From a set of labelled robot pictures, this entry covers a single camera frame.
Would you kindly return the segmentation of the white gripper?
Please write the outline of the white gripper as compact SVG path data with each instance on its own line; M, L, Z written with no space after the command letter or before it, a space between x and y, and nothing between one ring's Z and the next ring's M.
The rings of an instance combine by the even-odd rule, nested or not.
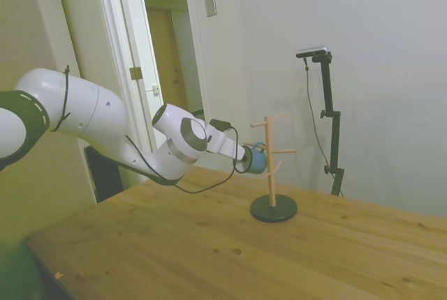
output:
M235 140L230 139L224 132L217 130L211 124L207 124L207 151L233 160L240 161L240 173L246 173L251 167L252 151L247 145L241 146Z

